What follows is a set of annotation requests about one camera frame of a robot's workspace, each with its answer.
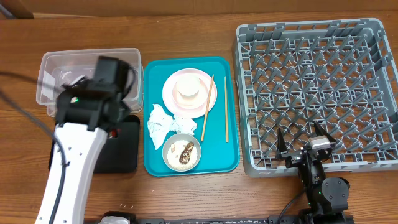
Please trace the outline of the white rice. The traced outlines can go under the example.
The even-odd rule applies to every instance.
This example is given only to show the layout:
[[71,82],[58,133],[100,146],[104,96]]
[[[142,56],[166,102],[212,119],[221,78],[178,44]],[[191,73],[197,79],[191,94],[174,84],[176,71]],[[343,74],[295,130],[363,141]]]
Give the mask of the white rice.
[[198,149],[194,144],[194,148],[191,152],[190,161],[188,164],[181,164],[179,162],[179,157],[184,150],[185,146],[192,141],[179,140],[173,142],[169,150],[167,151],[167,162],[170,164],[171,168],[177,171],[187,171],[195,166],[199,158]]

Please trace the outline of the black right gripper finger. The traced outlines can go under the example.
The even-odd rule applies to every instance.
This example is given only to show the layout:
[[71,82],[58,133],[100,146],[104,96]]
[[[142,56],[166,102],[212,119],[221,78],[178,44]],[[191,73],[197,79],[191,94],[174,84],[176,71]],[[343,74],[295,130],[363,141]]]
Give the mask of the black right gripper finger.
[[315,128],[315,133],[316,133],[317,137],[326,136],[331,144],[336,143],[336,139],[333,138],[328,132],[326,132],[317,121],[313,122],[313,126]]
[[281,129],[277,131],[277,152],[287,152],[287,146],[285,145],[284,135]]

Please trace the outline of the grey bowl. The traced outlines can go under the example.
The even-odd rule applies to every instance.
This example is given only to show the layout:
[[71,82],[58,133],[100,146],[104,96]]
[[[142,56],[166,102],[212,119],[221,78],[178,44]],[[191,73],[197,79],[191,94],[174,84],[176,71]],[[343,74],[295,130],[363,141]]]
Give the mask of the grey bowl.
[[164,143],[162,157],[167,167],[176,172],[192,170],[201,159],[201,146],[189,134],[174,134]]

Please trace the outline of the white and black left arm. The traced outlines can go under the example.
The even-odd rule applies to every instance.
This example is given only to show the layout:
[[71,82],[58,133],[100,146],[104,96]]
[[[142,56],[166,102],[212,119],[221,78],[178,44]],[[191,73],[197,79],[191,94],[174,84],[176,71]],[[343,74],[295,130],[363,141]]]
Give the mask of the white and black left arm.
[[93,171],[109,132],[129,114],[127,78],[56,88],[52,164],[36,223],[83,223]]

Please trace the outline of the white tissue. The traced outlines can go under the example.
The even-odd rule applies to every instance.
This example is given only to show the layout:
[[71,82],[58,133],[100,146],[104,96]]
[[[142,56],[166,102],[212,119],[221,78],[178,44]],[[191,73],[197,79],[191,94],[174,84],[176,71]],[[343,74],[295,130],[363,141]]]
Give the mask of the white tissue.
[[197,129],[194,120],[178,115],[168,115],[159,104],[152,106],[153,110],[150,112],[147,128],[156,150],[163,145],[166,135],[171,131],[177,134],[194,135],[194,131]]

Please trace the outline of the brown food piece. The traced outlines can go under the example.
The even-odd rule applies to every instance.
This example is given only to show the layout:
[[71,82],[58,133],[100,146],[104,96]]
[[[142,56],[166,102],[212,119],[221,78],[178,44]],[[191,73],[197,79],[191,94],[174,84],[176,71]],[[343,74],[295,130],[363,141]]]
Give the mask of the brown food piece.
[[189,142],[184,150],[182,151],[180,157],[179,157],[179,162],[181,164],[188,164],[190,161],[190,156],[191,156],[191,152],[194,148],[194,143],[193,142]]

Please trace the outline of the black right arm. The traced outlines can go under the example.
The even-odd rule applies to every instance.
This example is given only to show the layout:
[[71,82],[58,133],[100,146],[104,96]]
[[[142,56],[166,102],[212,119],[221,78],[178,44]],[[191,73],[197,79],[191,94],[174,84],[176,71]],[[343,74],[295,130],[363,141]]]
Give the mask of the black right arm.
[[289,152],[281,130],[277,132],[276,159],[284,160],[287,168],[296,167],[303,183],[303,193],[309,207],[299,212],[295,223],[352,223],[344,211],[348,209],[349,182],[341,177],[327,177],[322,161],[331,157],[336,139],[318,122],[314,122],[316,136],[299,151]]

